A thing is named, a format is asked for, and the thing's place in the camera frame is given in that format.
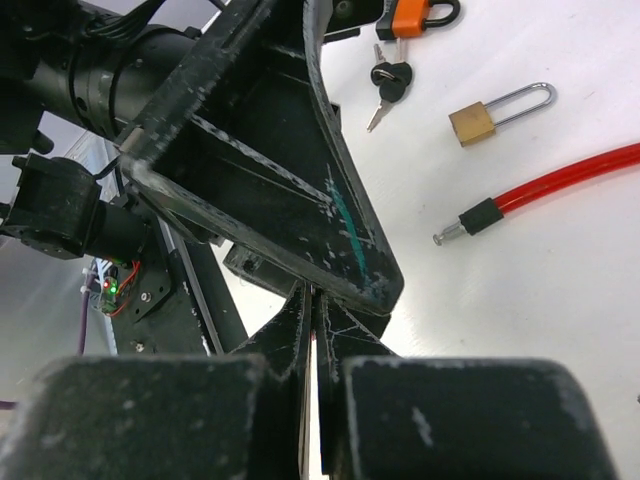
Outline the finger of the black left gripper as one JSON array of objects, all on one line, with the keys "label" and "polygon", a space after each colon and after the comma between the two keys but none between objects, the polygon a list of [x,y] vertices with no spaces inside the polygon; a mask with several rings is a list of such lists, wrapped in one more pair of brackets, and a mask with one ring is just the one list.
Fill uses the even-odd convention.
[{"label": "finger of the black left gripper", "polygon": [[122,168],[185,236],[217,234],[377,315],[404,287],[320,71],[328,1],[233,1],[122,131]]}]

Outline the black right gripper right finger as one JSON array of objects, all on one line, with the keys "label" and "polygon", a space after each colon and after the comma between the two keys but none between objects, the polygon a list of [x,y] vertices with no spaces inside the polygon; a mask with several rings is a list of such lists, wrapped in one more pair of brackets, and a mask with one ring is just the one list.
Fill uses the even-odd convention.
[{"label": "black right gripper right finger", "polygon": [[587,396],[540,358],[402,357],[324,294],[321,468],[333,479],[614,479]]}]

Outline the red cable lock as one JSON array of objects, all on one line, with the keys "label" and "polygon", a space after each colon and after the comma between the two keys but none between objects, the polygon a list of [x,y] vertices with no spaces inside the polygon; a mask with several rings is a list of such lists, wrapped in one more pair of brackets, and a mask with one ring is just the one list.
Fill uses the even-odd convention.
[{"label": "red cable lock", "polygon": [[497,197],[487,197],[459,214],[457,220],[433,235],[443,246],[464,235],[474,236],[501,221],[507,214],[566,188],[639,165],[639,144],[600,153],[530,180]]}]

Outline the small silver key pair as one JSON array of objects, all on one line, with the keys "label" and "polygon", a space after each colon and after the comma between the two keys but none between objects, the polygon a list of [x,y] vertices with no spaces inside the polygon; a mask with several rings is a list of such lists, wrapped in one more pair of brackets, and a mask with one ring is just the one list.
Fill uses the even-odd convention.
[{"label": "small silver key pair", "polygon": [[314,296],[314,287],[305,285],[302,296],[302,330],[299,345],[299,380],[301,388],[299,406],[301,413],[298,432],[298,467],[300,479],[309,478]]}]

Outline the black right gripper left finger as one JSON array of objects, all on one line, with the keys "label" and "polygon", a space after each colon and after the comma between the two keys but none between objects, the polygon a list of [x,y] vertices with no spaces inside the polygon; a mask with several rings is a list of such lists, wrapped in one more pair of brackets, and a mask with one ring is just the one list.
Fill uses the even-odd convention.
[{"label": "black right gripper left finger", "polygon": [[50,363],[1,443],[5,479],[305,479],[312,288],[230,353]]}]

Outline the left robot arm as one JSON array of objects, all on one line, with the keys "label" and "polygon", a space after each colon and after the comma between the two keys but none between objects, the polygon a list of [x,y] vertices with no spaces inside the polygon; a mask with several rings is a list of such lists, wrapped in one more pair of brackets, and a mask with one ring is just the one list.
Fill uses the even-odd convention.
[{"label": "left robot arm", "polygon": [[183,237],[229,239],[343,299],[391,312],[401,270],[320,69],[327,35],[381,1],[232,1],[198,38],[84,1],[1,5],[1,87],[115,142]]}]

